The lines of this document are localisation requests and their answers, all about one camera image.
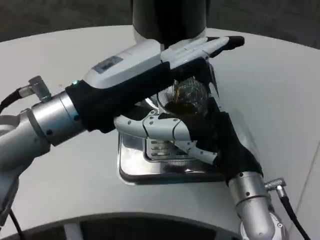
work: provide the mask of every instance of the amber liquid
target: amber liquid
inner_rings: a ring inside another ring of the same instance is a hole
[[[164,108],[177,116],[194,117],[197,115],[197,108],[191,103],[168,102]]]

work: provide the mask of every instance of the silver metal arm segment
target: silver metal arm segment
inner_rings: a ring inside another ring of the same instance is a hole
[[[263,178],[256,172],[242,172],[228,183],[236,212],[241,219],[244,240],[285,240],[286,230],[274,213]]]
[[[0,227],[6,222],[20,174],[34,158],[85,129],[65,92],[17,116],[0,116]]]

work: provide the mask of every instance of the cable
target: cable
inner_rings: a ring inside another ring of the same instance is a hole
[[[1,112],[8,107],[9,105],[13,104],[15,101],[22,99],[19,91],[21,88],[16,89],[13,93],[7,96],[1,103],[0,103],[0,114]]]
[[[13,222],[13,224],[14,224],[17,232],[18,232],[18,235],[19,235],[19,237],[20,237],[20,240],[26,240],[26,236],[25,236],[25,234],[22,232],[21,227],[20,227],[20,225],[19,225],[19,223],[18,223],[18,220],[16,219],[16,216],[15,216],[14,212],[12,211],[12,209],[10,209],[9,215],[10,215],[10,217],[11,217],[11,219],[12,219],[12,222]]]
[[[288,213],[291,221],[296,226],[298,231],[301,233],[304,240],[310,240],[310,237],[308,236],[306,231],[303,229],[303,227],[300,225],[300,222],[298,221],[297,215],[295,214],[295,212],[290,204],[289,198],[287,196],[282,196],[282,197],[280,197],[280,201],[281,201],[282,205],[284,206],[284,209]]]

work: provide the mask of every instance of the black cylinder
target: black cylinder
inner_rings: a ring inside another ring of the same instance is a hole
[[[165,47],[191,39],[207,26],[210,0],[131,0],[135,30]]]

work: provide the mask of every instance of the metal connector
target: metal connector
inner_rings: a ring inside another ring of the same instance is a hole
[[[29,86],[42,103],[46,103],[52,99],[51,93],[41,76],[31,78]]]
[[[268,192],[273,191],[273,190],[277,190],[278,186],[282,186],[282,187],[287,186],[285,179],[283,177],[276,178],[276,179],[268,181],[264,184],[264,187]]]

